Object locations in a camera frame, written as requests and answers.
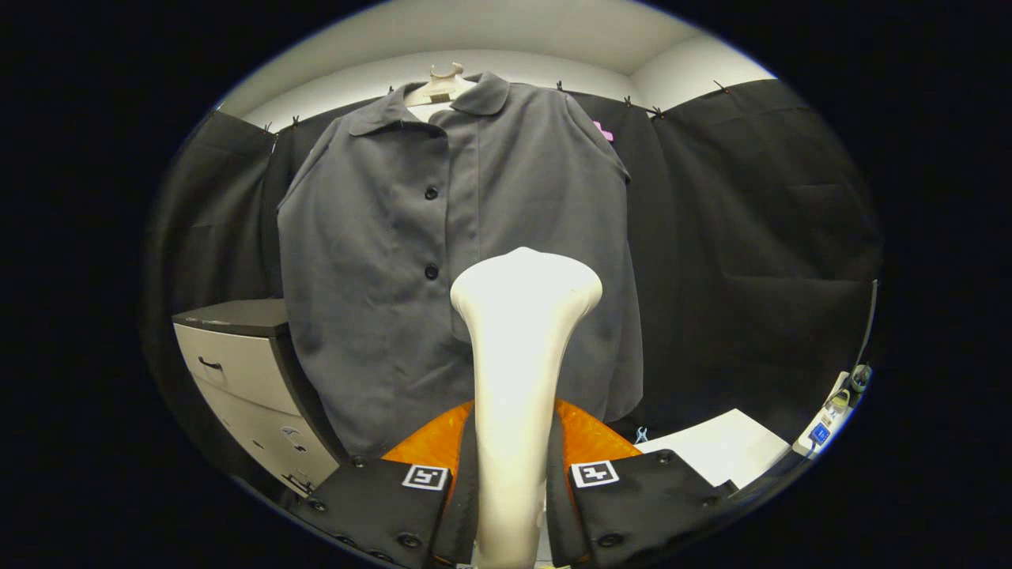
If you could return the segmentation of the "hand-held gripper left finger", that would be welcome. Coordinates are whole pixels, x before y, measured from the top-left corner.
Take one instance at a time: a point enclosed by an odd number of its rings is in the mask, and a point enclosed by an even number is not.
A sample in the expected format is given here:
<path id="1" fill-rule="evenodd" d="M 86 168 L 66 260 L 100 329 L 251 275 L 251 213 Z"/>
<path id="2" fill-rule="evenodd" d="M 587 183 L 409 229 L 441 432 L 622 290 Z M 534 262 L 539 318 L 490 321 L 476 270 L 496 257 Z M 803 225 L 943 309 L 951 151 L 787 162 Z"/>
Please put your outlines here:
<path id="1" fill-rule="evenodd" d="M 478 524 L 474 403 L 444 412 L 381 458 L 354 458 L 290 501 L 289 513 L 401 567 L 470 564 Z"/>

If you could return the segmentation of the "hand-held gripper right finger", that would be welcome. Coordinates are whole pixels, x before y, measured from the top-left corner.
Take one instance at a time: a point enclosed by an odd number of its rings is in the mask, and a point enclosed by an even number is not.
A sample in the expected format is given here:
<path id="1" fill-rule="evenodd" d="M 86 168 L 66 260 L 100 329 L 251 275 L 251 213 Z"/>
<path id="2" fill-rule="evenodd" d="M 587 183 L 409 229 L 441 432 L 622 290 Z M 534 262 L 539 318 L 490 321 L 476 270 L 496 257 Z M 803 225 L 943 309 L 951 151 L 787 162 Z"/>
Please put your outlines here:
<path id="1" fill-rule="evenodd" d="M 558 567 L 646 567 L 716 529 L 737 492 L 675 451 L 637 450 L 580 407 L 554 401 L 546 516 Z"/>

